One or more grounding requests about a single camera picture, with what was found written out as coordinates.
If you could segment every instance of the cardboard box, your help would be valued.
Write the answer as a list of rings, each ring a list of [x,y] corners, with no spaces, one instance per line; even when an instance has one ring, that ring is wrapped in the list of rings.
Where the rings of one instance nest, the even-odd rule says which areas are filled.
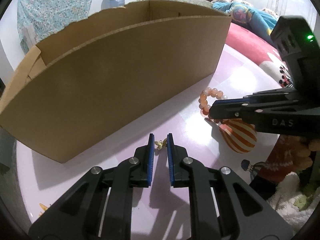
[[[0,125],[64,163],[214,73],[230,22],[209,8],[147,0],[71,23],[19,64]]]

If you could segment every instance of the table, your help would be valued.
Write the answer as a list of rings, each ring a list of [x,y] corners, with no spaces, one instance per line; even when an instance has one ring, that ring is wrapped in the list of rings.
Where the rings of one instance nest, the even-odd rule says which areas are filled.
[[[91,167],[117,166],[146,145],[149,133],[156,141],[173,134],[174,142],[189,156],[215,169],[228,166],[250,183],[250,174],[240,167],[243,159],[252,164],[265,161],[278,135],[257,134],[255,148],[241,155],[228,148],[216,125],[200,114],[199,95],[206,87],[222,90],[228,98],[241,98],[256,91],[280,88],[255,63],[225,45],[213,75],[201,80],[155,109],[129,123],[72,160],[61,164],[22,143],[17,143],[17,174],[23,201],[31,222],[40,212],[39,203],[50,206]],[[156,150],[153,182],[135,188],[132,208],[132,240],[187,239],[190,237],[188,189],[170,187],[166,149]]]

